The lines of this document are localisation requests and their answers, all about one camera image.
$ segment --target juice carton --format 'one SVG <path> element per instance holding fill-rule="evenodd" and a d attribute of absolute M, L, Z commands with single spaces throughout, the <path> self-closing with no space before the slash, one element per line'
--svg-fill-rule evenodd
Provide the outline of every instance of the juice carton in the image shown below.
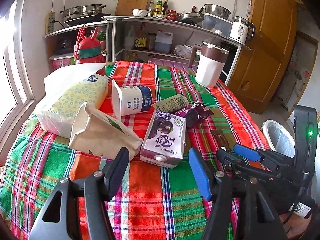
<path fill-rule="evenodd" d="M 183 159 L 186 119 L 155 110 L 143 140 L 140 159 L 166 168 L 174 168 Z"/>

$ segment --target screw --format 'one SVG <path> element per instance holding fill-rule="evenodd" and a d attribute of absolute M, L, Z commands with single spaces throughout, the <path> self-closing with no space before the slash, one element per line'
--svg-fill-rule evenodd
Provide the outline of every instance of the screw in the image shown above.
<path fill-rule="evenodd" d="M 254 177 L 250 178 L 250 183 L 257 184 L 258 180 Z"/>
<path fill-rule="evenodd" d="M 68 177 L 62 177 L 62 178 L 60 179 L 60 182 L 61 182 L 61 183 L 66 183 L 66 182 L 68 182 L 68 180 L 69 180 Z"/>
<path fill-rule="evenodd" d="M 216 172 L 216 176 L 219 178 L 222 178 L 224 176 L 224 172 L 223 171 L 217 171 Z"/>
<path fill-rule="evenodd" d="M 102 172 L 102 171 L 95 171 L 95 172 L 93 173 L 93 176 L 94 176 L 94 177 L 101 177 L 101 176 L 103 176 L 103 172 Z"/>

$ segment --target purple snack bag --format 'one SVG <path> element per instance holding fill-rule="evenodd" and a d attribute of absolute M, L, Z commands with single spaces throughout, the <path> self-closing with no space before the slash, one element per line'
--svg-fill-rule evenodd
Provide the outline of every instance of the purple snack bag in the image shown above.
<path fill-rule="evenodd" d="M 174 115 L 181 116 L 187 119 L 187 127 L 199 126 L 208 116 L 213 115 L 213 112 L 207 108 L 202 102 L 195 102 L 192 106 L 175 112 Z"/>

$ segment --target kettle handle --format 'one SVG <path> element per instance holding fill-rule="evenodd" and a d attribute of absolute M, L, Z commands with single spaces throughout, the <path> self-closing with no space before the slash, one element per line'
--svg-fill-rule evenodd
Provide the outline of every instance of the kettle handle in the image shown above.
<path fill-rule="evenodd" d="M 191 50 L 191 55 L 190 55 L 190 59 L 189 59 L 189 64 L 188 64 L 188 68 L 192 68 L 192 64 L 193 64 L 193 61 L 195 60 L 195 57 L 196 57 L 196 53 L 197 53 L 197 50 L 201 50 L 202 47 L 198 46 L 198 45 L 193 45 L 192 46 L 192 50 Z"/>
<path fill-rule="evenodd" d="M 248 26 L 250 26 L 252 28 L 252 33 L 251 33 L 251 36 L 247 38 L 247 41 L 251 41 L 254 37 L 254 34 L 256 33 L 256 27 L 251 22 L 248 22 Z"/>

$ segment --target white kettle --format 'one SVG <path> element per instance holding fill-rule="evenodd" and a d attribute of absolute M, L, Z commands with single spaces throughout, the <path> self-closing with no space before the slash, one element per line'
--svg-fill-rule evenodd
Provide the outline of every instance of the white kettle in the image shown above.
<path fill-rule="evenodd" d="M 202 47 L 198 45 L 192 46 L 188 67 L 192 67 L 196 51 L 200 49 L 201 55 L 196 73 L 196 82 L 204 87 L 213 88 L 227 61 L 229 51 L 207 42 L 202 43 Z"/>
<path fill-rule="evenodd" d="M 248 37 L 249 27 L 252 28 L 251 35 Z M 240 42 L 241 44 L 245 44 L 246 40 L 251 41 L 256 32 L 256 27 L 253 23 L 248 20 L 236 16 L 235 21 L 232 24 L 230 39 Z"/>

